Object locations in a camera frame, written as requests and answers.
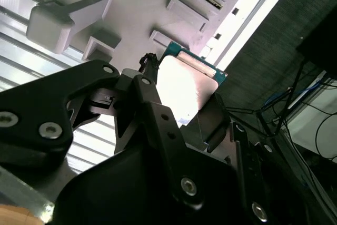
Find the screw hole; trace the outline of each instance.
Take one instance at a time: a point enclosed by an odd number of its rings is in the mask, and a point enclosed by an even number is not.
[[[147,79],[142,79],[142,82],[143,82],[144,84],[151,84],[151,82],[150,82],[149,80],[147,80]]]
[[[47,133],[55,133],[56,132],[56,128],[54,128],[53,126],[48,126],[47,128],[46,128],[46,132]]]
[[[11,121],[12,121],[12,118],[9,116],[0,116],[0,122],[10,123]]]
[[[169,117],[168,117],[166,114],[162,114],[162,118],[163,118],[164,120],[166,120],[166,121],[169,120]]]
[[[170,139],[172,139],[172,140],[174,140],[175,139],[175,134],[174,133],[171,133],[171,132],[168,132],[167,133],[167,136],[170,138]]]
[[[103,70],[104,70],[105,72],[107,72],[107,73],[113,73],[113,72],[114,72],[113,69],[111,69],[111,68],[108,67],[108,66],[104,66],[104,67],[103,67]]]

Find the black metal bracket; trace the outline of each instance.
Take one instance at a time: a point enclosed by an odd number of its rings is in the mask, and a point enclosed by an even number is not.
[[[0,162],[45,169],[61,164],[85,96],[118,77],[116,68],[91,61],[2,92],[0,111],[12,113],[17,122],[0,128]],[[44,123],[54,125],[41,129]]]

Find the wire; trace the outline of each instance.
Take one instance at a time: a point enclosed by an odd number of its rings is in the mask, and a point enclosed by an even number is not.
[[[337,156],[334,156],[334,157],[332,157],[332,158],[326,158],[326,157],[324,157],[324,156],[321,154],[320,150],[318,149],[317,137],[318,137],[318,133],[319,133],[319,131],[320,131],[320,129],[321,129],[321,126],[324,124],[324,122],[327,121],[328,119],[330,119],[330,118],[331,118],[332,116],[334,116],[334,115],[337,115],[337,112],[335,112],[335,113],[329,115],[328,117],[326,117],[326,118],[321,122],[321,124],[318,126],[318,128],[317,128],[317,130],[316,130],[316,134],[315,134],[315,146],[316,146],[317,153],[318,153],[321,157],[323,157],[323,158],[325,158],[325,159],[329,159],[329,160],[334,159],[334,158],[336,158]]]
[[[301,103],[303,103],[303,104],[305,104],[305,105],[308,105],[308,106],[310,106],[310,107],[312,107],[312,108],[314,108],[314,109],[316,109],[316,110],[318,110],[318,111],[320,111],[320,112],[322,112],[322,113],[325,113],[325,114],[327,114],[327,115],[333,115],[333,113],[327,113],[327,112],[324,112],[322,109],[319,109],[319,108],[317,108],[316,106],[313,106],[313,105],[311,105],[311,104],[308,104],[308,103],[305,103],[305,102],[301,102]]]
[[[336,215],[334,214],[332,208],[331,208],[331,207],[329,206],[329,204],[325,201],[325,199],[323,198],[322,193],[321,193],[320,190],[318,189],[317,184],[316,184],[316,181],[314,180],[314,177],[313,177],[313,175],[312,175],[312,171],[311,171],[309,165],[306,163],[305,159],[301,156],[300,152],[297,150],[297,148],[296,148],[296,146],[295,146],[295,144],[294,144],[294,142],[293,142],[293,139],[292,139],[292,137],[291,137],[290,130],[289,130],[289,128],[288,128],[287,122],[284,121],[283,124],[284,124],[284,126],[285,126],[285,128],[286,128],[286,130],[287,130],[287,132],[288,132],[288,136],[289,136],[291,145],[293,146],[293,149],[295,150],[295,152],[297,153],[297,155],[300,157],[300,159],[302,160],[302,162],[303,162],[304,165],[306,166],[306,168],[307,168],[307,170],[308,170],[308,172],[309,172],[311,181],[312,181],[312,183],[313,183],[313,185],[314,185],[314,187],[315,187],[317,193],[319,194],[321,200],[323,201],[323,203],[325,204],[325,206],[331,211],[331,214],[332,214],[335,218],[337,218]]]
[[[329,87],[335,87],[335,88],[337,88],[337,86],[336,85],[332,85],[332,84],[327,84],[327,83],[321,83],[322,85],[325,85],[325,86],[329,86]]]
[[[298,91],[296,92],[296,94],[301,94],[302,92],[306,92],[306,91],[310,91],[310,90],[313,90],[315,88],[317,88],[318,86],[320,86],[320,82],[316,82],[312,87],[309,87],[307,89],[304,89],[304,90],[301,90],[301,91]],[[285,94],[286,92],[283,92],[283,93],[277,93],[277,94],[274,94],[274,95],[271,95],[267,100],[266,102],[264,102],[264,105],[267,105],[270,101],[273,101],[275,99],[277,99],[278,97],[282,96],[283,94]]]

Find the black cable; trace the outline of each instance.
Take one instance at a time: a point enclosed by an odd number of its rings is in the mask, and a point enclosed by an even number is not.
[[[316,185],[316,181],[314,180],[314,177],[313,177],[313,175],[312,175],[312,171],[311,171],[309,165],[306,163],[305,159],[302,158],[300,152],[296,149],[296,146],[295,146],[295,144],[294,144],[294,142],[293,142],[293,140],[292,140],[292,138],[291,138],[291,134],[290,134],[290,130],[289,130],[289,128],[288,128],[287,122],[284,121],[283,124],[284,124],[284,126],[285,126],[285,128],[286,128],[286,130],[287,130],[287,132],[288,132],[288,136],[289,136],[290,142],[291,142],[291,144],[292,144],[292,146],[293,146],[295,152],[297,153],[297,155],[300,157],[300,159],[302,160],[302,162],[303,162],[304,165],[306,166],[306,168],[307,168],[307,170],[308,170],[308,172],[309,172],[311,181],[312,181],[314,187],[316,188],[317,193],[320,195],[321,200],[323,201],[323,203],[325,204],[325,206],[331,211],[332,215],[333,215],[335,218],[337,218],[336,215],[334,214],[332,208],[329,206],[329,204],[327,204],[327,202],[326,202],[325,199],[323,198],[323,196],[322,196],[320,190],[318,189],[318,187],[317,187],[317,185]]]
[[[320,150],[318,149],[317,137],[318,137],[318,132],[320,131],[320,128],[321,128],[321,126],[324,124],[324,122],[327,121],[328,119],[330,119],[330,118],[331,118],[332,116],[334,116],[334,115],[337,115],[337,112],[335,112],[335,113],[333,113],[333,114],[330,114],[328,117],[326,117],[326,118],[321,122],[321,124],[319,125],[319,127],[318,127],[317,130],[316,130],[316,135],[315,135],[315,146],[316,146],[317,153],[318,153],[321,157],[323,157],[323,158],[325,158],[325,159],[329,159],[329,160],[333,160],[335,157],[337,157],[337,155],[334,156],[334,157],[332,157],[332,158],[326,158],[326,157],[324,157],[324,156],[321,154]]]
[[[337,88],[337,86],[336,85],[332,85],[332,84],[327,84],[327,83],[320,83],[321,85],[325,85],[325,86],[329,86],[329,87],[335,87],[335,88]]]
[[[320,112],[322,112],[322,113],[325,113],[325,114],[327,114],[327,115],[333,115],[333,113],[327,113],[327,112],[324,112],[323,110],[321,110],[321,109],[319,109],[319,108],[317,108],[316,106],[313,106],[313,105],[311,105],[311,104],[308,104],[308,103],[305,103],[305,102],[301,102],[301,103],[303,103],[303,104],[305,104],[305,105],[308,105],[308,106],[310,106],[310,107],[312,107],[312,108],[315,108],[316,110],[318,110],[318,111],[320,111]]]

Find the silver screw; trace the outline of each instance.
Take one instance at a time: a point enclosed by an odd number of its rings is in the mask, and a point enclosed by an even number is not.
[[[183,178],[181,180],[181,187],[189,196],[196,195],[196,185],[194,182],[189,178]]]
[[[149,80],[147,80],[147,79],[142,79],[142,82],[145,83],[145,84],[150,84]]]
[[[113,73],[114,72],[114,70],[112,68],[109,68],[107,66],[104,66],[103,70],[106,71],[107,73]]]
[[[258,217],[260,221],[262,222],[268,221],[267,214],[265,213],[265,211],[259,204],[257,204],[256,202],[253,202],[252,209],[253,209],[254,214],[256,215],[256,217]]]
[[[38,132],[43,138],[57,139],[62,134],[62,128],[54,122],[46,122],[38,128]]]
[[[8,128],[18,123],[19,118],[11,112],[0,112],[0,128]]]
[[[273,150],[272,150],[272,148],[271,148],[270,146],[265,145],[264,147],[265,147],[265,149],[268,150],[270,153],[273,153]]]

